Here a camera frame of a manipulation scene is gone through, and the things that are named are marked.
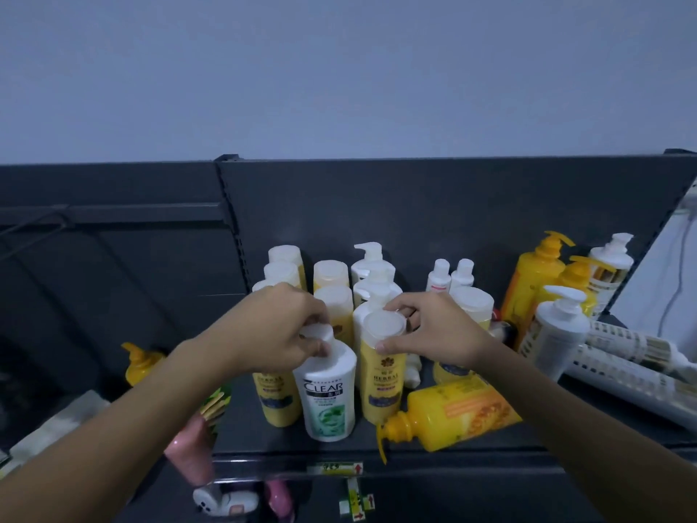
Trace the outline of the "dark bottle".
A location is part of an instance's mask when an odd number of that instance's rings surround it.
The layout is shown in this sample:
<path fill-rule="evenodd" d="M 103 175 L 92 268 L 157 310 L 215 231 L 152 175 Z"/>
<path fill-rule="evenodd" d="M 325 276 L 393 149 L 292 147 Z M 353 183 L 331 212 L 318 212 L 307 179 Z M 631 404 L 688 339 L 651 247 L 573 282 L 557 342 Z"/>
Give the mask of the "dark bottle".
<path fill-rule="evenodd" d="M 489 334 L 501 343 L 515 350 L 518 337 L 517 327 L 509 321 L 503 320 L 499 309 L 492 310 L 492 320 L 489 324 Z"/>

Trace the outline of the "white green-label shampoo bottle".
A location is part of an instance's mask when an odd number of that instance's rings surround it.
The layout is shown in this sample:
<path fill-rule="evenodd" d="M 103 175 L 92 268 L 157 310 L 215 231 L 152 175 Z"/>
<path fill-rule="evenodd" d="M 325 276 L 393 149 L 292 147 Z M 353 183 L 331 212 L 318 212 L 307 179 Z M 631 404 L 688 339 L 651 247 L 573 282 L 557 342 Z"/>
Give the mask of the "white green-label shampoo bottle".
<path fill-rule="evenodd" d="M 311 357 L 293 376 L 301 398 L 308 435 L 321 442 L 347 438 L 355 426 L 355 370 L 353 349 L 334 337 L 328 324 L 312 324 L 301 335 L 322 340 L 329 346 L 325 357 Z"/>

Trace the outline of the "white printed pump bottle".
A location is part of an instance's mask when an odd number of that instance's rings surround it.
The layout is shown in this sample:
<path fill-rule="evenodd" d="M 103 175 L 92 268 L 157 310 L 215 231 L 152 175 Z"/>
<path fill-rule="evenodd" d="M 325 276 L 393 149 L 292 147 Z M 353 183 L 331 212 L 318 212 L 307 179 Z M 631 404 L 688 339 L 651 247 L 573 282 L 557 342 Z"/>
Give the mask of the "white printed pump bottle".
<path fill-rule="evenodd" d="M 595 294 L 590 318 L 596 320 L 614 297 L 633 267 L 634 259 L 627 252 L 633 235 L 614 234 L 604 246 L 593 247 L 588 257 L 595 263 L 591 267 L 588 289 Z"/>
<path fill-rule="evenodd" d="M 600 321 L 591 323 L 586 344 L 644 368 L 697 385 L 697 362 L 668 340 Z"/>
<path fill-rule="evenodd" d="M 697 436 L 697 386 L 586 345 L 564 373 Z"/>
<path fill-rule="evenodd" d="M 558 285 L 547 285 L 543 290 L 555 298 L 537 305 L 518 354 L 557 382 L 590 330 L 590 320 L 581 308 L 587 295 Z"/>

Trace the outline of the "white and pink gadget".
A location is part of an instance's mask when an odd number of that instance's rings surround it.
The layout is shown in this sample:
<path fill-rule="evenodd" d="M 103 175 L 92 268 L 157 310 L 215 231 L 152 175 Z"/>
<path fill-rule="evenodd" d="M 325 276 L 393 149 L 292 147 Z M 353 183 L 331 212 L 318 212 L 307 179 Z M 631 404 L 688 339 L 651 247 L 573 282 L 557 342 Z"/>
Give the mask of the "white and pink gadget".
<path fill-rule="evenodd" d="M 219 484 L 212 483 L 196 488 L 192 492 L 196 507 L 213 518 L 232 518 L 250 515 L 260 504 L 259 495 L 250 490 L 223 491 Z"/>

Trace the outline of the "yellow pump bottle orange label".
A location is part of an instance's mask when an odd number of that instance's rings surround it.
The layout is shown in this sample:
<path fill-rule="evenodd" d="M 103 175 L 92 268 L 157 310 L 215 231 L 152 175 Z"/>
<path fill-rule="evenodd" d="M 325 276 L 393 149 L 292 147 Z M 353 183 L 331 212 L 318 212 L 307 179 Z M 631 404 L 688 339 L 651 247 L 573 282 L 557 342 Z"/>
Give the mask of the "yellow pump bottle orange label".
<path fill-rule="evenodd" d="M 388 463 L 384 441 L 413 439 L 428 453 L 481 437 L 522 421 L 506 399 L 477 375 L 415 390 L 405 411 L 398 411 L 376 429 L 379 456 Z"/>

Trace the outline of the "person's right forearm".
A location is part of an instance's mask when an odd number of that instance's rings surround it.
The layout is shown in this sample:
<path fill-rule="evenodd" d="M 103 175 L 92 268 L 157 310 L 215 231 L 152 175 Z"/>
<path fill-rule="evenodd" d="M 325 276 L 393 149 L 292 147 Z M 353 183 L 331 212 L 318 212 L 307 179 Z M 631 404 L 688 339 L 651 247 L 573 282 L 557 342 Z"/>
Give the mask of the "person's right forearm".
<path fill-rule="evenodd" d="M 697 523 L 697 466 L 488 340 L 470 367 L 535 431 L 608 523 Z"/>

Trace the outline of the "white package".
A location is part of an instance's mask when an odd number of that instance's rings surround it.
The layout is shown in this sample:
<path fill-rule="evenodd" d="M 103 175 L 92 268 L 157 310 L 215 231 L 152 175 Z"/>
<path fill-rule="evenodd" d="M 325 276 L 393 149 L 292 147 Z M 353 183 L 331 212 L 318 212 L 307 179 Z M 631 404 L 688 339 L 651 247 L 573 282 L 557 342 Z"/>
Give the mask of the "white package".
<path fill-rule="evenodd" d="M 94 390 L 76 397 L 9 449 L 8 461 L 0 465 L 0 480 L 95 417 L 110 404 L 109 400 L 102 398 Z"/>

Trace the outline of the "small pink item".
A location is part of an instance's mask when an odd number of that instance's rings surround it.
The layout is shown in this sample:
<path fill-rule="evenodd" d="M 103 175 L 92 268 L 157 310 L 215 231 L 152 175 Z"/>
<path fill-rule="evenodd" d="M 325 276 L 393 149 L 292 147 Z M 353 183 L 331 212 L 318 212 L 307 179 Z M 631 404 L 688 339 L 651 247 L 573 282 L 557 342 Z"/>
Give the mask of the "small pink item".
<path fill-rule="evenodd" d="M 266 503 L 278 523 L 295 523 L 295 507 L 286 481 L 280 479 L 265 481 L 264 487 Z"/>

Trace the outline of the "person's right hand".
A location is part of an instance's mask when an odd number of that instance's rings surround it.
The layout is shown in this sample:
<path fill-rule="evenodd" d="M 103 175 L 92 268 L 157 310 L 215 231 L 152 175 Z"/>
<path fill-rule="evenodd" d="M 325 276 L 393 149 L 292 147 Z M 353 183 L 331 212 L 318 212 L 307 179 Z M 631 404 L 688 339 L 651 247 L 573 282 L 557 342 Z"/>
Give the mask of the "person's right hand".
<path fill-rule="evenodd" d="M 410 292 L 391 300 L 385 310 L 412 310 L 409 333 L 417 334 L 417 353 L 441 364 L 476 370 L 494 338 L 446 293 Z"/>

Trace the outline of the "black metal shelf unit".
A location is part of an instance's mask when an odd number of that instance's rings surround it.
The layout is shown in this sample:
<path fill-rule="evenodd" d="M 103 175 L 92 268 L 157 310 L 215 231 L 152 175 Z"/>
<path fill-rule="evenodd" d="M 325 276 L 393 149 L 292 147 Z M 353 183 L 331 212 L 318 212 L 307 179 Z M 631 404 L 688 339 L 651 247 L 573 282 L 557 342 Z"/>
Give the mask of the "black metal shelf unit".
<path fill-rule="evenodd" d="M 633 234 L 640 262 L 697 175 L 697 155 L 472 159 L 252 160 L 0 166 L 0 226 L 68 205 L 73 228 L 0 263 L 0 449 L 69 399 L 126 390 L 122 342 L 170 351 L 204 330 L 263 276 L 271 247 L 350 264 L 376 241 L 406 291 L 437 258 L 475 262 L 501 303 L 518 255 L 546 230 L 587 252 Z M 252 379 L 232 381 L 217 476 L 281 474 L 297 523 L 344 523 L 341 478 L 307 466 L 355 457 L 369 523 L 587 523 L 602 518 L 524 424 L 427 454 L 395 446 L 388 466 L 360 419 L 320 445 L 302 422 L 264 421 Z"/>

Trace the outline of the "pink bottle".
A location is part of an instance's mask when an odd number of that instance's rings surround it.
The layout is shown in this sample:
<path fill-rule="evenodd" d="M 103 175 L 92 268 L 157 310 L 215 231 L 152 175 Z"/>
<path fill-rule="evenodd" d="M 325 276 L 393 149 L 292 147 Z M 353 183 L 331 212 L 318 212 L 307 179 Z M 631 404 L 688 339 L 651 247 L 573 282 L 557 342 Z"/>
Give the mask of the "pink bottle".
<path fill-rule="evenodd" d="M 194 488 L 214 480 L 213 440 L 201 413 L 188 420 L 164 450 L 164 455 L 179 474 Z"/>

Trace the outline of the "shelf price label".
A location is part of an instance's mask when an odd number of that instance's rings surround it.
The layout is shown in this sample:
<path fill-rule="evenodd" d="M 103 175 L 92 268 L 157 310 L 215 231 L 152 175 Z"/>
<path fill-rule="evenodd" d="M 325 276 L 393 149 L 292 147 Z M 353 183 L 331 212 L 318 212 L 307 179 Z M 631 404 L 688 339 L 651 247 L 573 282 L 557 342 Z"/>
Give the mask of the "shelf price label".
<path fill-rule="evenodd" d="M 309 475 L 356 477 L 363 473 L 363 462 L 325 461 L 307 466 L 307 474 Z"/>

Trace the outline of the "yellow shampoo bottle cap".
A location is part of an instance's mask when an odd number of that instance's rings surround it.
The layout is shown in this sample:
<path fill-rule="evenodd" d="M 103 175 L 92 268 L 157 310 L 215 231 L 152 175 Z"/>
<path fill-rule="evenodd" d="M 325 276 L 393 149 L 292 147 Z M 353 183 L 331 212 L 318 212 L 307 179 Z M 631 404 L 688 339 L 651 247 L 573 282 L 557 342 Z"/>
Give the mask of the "yellow shampoo bottle cap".
<path fill-rule="evenodd" d="M 396 414 L 402 403 L 406 354 L 380 354 L 376 345 L 405 334 L 406 318 L 379 309 L 364 318 L 360 354 L 360 397 L 362 414 L 373 425 L 382 425 Z"/>

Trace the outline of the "hanging price tag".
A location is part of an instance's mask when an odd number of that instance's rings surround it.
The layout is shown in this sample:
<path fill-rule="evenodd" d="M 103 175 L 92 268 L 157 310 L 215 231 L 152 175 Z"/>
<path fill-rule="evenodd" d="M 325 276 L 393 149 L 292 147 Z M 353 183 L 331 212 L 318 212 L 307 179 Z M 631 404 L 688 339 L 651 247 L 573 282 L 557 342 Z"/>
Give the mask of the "hanging price tag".
<path fill-rule="evenodd" d="M 361 490 L 358 477 L 345 479 L 345 494 L 339 498 L 339 516 L 344 523 L 368 523 L 368 516 L 376 510 L 375 496 Z"/>

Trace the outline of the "person's left forearm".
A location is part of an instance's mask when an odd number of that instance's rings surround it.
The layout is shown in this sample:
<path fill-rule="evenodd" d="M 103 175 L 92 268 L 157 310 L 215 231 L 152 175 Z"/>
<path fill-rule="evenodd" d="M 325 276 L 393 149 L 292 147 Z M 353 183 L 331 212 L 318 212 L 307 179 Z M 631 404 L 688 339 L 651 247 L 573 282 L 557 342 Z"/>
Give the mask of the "person's left forearm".
<path fill-rule="evenodd" d="M 234 345 L 181 344 L 90 421 L 0 481 L 0 523 L 108 523 L 204 398 L 245 368 Z"/>

